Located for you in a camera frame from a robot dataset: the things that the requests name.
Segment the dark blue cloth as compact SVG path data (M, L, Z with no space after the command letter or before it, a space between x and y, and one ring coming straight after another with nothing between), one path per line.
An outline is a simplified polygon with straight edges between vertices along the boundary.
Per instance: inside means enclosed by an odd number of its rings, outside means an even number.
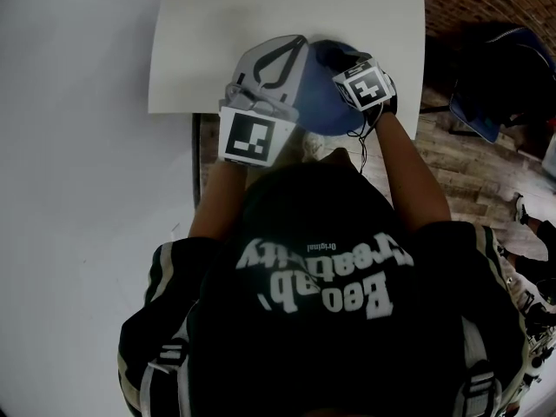
M315 42L312 46L315 50L317 62L329 69L333 76L353 68L361 56L357 50L345 43L324 40Z

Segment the person's right forearm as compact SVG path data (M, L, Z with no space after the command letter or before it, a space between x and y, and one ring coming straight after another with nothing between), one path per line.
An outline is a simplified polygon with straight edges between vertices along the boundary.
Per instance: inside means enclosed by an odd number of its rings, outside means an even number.
M449 222L451 212L441 186L397 117L391 112L381 115L374 130L394 210L407 231L413 233L431 223Z

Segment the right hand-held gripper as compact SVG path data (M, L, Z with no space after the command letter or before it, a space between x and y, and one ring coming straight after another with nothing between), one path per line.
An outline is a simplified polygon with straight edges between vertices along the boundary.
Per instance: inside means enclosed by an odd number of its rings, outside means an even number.
M360 112L388 101L394 105L397 97L394 81L374 58L341 72L333 82L343 101Z

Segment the metal equipment stand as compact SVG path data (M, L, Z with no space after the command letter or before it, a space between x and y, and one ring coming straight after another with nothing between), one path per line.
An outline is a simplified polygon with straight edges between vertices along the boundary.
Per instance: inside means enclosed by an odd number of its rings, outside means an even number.
M556 278L545 279L535 285L528 295L525 308L529 355L524 384L529 388L541 382L546 361L556 350Z

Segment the person's left forearm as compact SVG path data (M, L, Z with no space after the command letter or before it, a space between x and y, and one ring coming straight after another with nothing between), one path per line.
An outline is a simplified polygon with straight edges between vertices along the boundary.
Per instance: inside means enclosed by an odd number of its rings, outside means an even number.
M216 162L208 175L189 230L189 238L228 239L245 196L248 169L238 163Z

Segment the person in dark green shirt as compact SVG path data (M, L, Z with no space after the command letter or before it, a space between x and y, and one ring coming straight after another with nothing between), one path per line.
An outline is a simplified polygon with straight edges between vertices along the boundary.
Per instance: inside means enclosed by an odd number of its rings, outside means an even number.
M490 229L408 233L355 169L308 163L253 184L226 241L156 250L118 380L133 417L488 416L527 353Z

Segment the blue chair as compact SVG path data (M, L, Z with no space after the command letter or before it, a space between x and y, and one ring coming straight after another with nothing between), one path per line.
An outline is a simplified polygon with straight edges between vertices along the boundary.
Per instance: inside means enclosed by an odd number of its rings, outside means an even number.
M447 105L428 107L420 110L422 115L450 112L471 131L450 129L454 136L479 136L489 143L495 143L500 133L500 125L494 122L472 97L454 92Z

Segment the person's right shoe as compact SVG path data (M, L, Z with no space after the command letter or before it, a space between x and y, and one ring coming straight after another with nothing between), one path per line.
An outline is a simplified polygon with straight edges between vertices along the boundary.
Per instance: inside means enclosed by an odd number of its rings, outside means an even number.
M302 162L318 162L324 157L325 139L323 136L306 132L301 142L303 157Z

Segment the big blue plate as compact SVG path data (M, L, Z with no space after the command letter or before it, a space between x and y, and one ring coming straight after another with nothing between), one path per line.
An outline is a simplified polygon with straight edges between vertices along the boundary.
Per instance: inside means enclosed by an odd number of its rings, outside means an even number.
M312 44L295 99L298 125L322 136L343 136L359 129L364 123L363 114L343 101L333 73L317 62Z

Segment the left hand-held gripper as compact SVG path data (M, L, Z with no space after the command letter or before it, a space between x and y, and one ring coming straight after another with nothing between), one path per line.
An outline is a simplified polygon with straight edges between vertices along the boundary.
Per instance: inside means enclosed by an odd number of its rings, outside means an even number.
M299 118L290 105L307 57L308 40L301 35L278 36L243 54L220 101L221 160L258 168L274 165Z

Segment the person's shoe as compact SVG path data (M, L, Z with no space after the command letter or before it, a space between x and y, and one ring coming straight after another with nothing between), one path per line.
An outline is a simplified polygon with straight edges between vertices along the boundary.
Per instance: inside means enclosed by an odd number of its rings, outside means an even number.
M526 211L525 199L522 194L518 194L516 198L514 220L522 225L527 225L529 221L529 215Z
M324 157L325 139L323 136L306 132L301 142L303 157L302 162L318 162Z

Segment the black backpack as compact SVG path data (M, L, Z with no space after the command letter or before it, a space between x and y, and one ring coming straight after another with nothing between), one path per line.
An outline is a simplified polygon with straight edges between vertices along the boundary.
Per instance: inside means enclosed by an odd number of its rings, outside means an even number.
M464 32L453 88L502 127L556 118L556 62L527 27L478 23Z

